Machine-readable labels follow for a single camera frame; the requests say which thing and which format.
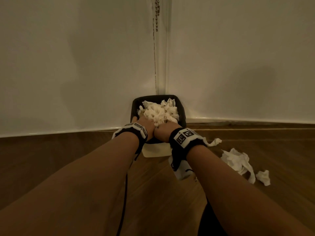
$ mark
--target wall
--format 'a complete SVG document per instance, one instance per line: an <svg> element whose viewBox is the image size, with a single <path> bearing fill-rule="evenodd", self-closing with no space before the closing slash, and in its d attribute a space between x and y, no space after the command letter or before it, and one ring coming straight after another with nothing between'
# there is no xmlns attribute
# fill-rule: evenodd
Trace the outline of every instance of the wall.
<svg viewBox="0 0 315 236"><path fill-rule="evenodd" d="M315 123L315 0L172 0L167 93L187 118Z"/></svg>
<svg viewBox="0 0 315 236"><path fill-rule="evenodd" d="M0 137L120 127L155 94L151 0L0 3Z"/></svg>

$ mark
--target wooden floor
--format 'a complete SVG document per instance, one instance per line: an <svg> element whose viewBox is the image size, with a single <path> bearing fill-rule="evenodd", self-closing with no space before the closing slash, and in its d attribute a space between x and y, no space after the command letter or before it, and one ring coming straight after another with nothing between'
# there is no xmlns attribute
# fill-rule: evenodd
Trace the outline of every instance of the wooden floor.
<svg viewBox="0 0 315 236"><path fill-rule="evenodd" d="M196 126L221 156L235 148L254 171L269 170L271 185L255 186L315 231L315 126ZM0 209L61 167L110 140L112 132L82 132L0 139ZM107 235L116 235L124 189ZM206 198L193 177L177 181L167 157L139 156L128 172L128 199L121 235L196 235Z"/></svg>

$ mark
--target person's leg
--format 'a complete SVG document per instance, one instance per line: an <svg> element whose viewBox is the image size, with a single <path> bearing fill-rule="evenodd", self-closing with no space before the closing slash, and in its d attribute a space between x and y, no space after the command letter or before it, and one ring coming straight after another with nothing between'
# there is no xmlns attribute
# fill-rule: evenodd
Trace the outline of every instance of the person's leg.
<svg viewBox="0 0 315 236"><path fill-rule="evenodd" d="M215 216L215 213L213 212L213 209L207 199L207 205L203 211L199 224L198 236L213 234L222 236L227 235L217 217Z"/></svg>

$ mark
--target person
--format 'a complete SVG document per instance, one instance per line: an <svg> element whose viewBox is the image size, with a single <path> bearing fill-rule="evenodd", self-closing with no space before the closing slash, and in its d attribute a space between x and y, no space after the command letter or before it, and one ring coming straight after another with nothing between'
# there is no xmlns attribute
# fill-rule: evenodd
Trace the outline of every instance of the person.
<svg viewBox="0 0 315 236"><path fill-rule="evenodd" d="M166 143L181 127L155 128L145 117L132 122L145 127L148 140ZM66 165L0 211L0 234L102 235L139 144L136 134L122 132ZM228 235L314 235L204 145L193 146L186 159Z"/></svg>

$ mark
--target person's left arm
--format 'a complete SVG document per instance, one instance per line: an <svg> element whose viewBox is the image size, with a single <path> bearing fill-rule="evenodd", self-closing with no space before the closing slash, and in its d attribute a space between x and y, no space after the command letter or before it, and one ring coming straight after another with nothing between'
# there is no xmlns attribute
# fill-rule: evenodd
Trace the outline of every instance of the person's left arm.
<svg viewBox="0 0 315 236"><path fill-rule="evenodd" d="M138 121L152 138L154 123ZM0 235L101 235L139 146L123 132L0 211Z"/></svg>

